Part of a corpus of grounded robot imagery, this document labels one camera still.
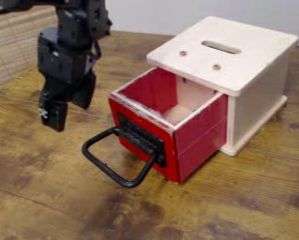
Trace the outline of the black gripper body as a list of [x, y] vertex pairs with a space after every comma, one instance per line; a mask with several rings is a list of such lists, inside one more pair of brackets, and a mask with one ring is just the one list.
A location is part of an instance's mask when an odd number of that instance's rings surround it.
[[45, 77], [40, 100], [71, 102], [72, 95], [97, 60], [97, 41], [87, 33], [61, 35], [57, 28], [37, 39], [37, 68]]

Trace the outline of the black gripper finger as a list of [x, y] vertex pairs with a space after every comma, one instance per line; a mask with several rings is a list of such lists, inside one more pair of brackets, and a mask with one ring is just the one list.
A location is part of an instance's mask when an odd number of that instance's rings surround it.
[[81, 81], [77, 89], [73, 92], [71, 102], [83, 109], [89, 107], [92, 94], [95, 90], [96, 75], [91, 70]]
[[41, 99], [39, 102], [39, 114], [44, 126], [56, 131], [63, 131], [65, 128], [68, 113], [68, 104], [61, 101]]

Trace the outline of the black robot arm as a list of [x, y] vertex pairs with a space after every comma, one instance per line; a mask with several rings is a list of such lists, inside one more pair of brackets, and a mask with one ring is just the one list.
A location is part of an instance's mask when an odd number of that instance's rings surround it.
[[39, 98], [41, 123], [61, 131], [68, 105], [89, 107], [101, 57], [99, 39], [109, 35], [111, 20], [105, 0], [0, 0], [0, 15], [52, 6], [57, 25], [37, 38], [37, 68], [45, 78]]

